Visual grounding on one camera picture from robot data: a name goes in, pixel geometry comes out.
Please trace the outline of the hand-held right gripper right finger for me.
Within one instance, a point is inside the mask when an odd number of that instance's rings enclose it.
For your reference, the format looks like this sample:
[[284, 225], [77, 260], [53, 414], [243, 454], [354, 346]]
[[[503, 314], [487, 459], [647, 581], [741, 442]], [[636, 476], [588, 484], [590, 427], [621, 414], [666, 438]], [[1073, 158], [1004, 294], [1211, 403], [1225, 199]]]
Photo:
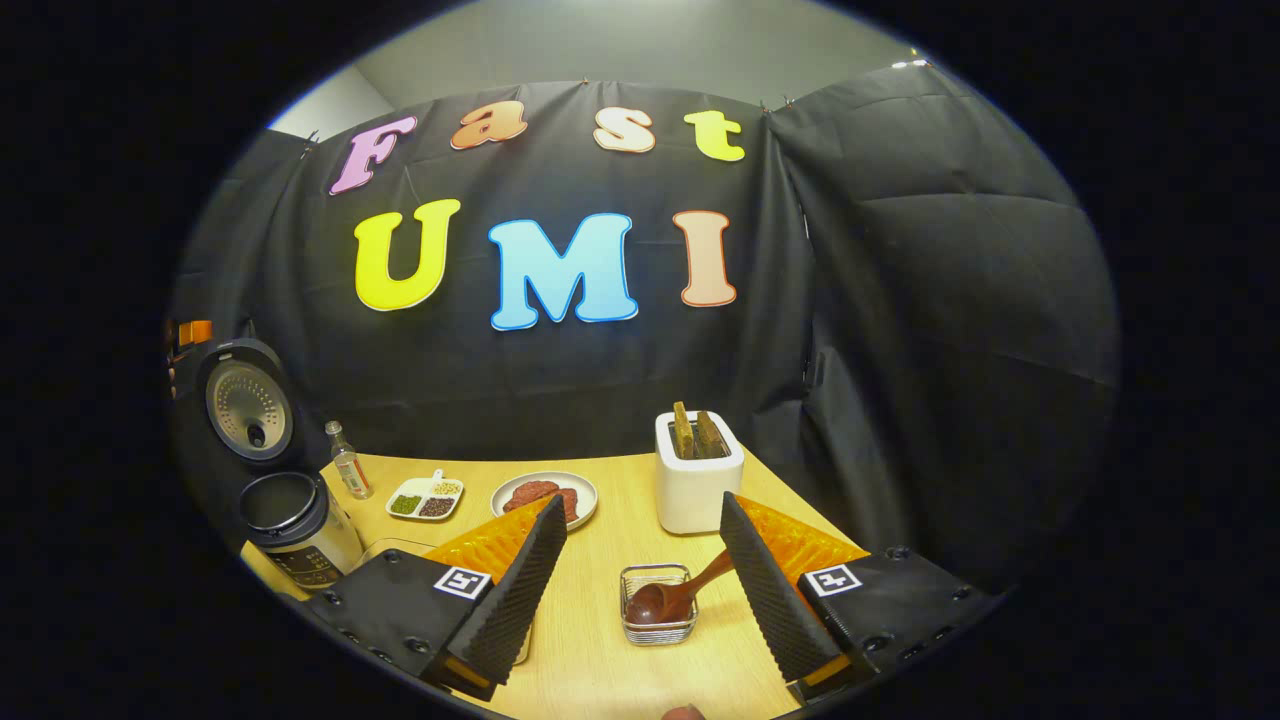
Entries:
[[920, 664], [1004, 602], [914, 550], [869, 552], [732, 492], [719, 534], [803, 705]]

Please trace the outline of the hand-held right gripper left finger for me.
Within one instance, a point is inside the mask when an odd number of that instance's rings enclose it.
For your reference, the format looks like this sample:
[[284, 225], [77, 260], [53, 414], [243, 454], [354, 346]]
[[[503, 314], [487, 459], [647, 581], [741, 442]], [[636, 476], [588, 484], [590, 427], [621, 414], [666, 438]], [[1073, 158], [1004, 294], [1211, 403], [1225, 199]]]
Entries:
[[460, 538], [470, 560], [388, 550], [300, 611], [403, 676], [489, 701], [509, 679], [566, 536], [564, 501], [547, 496]]

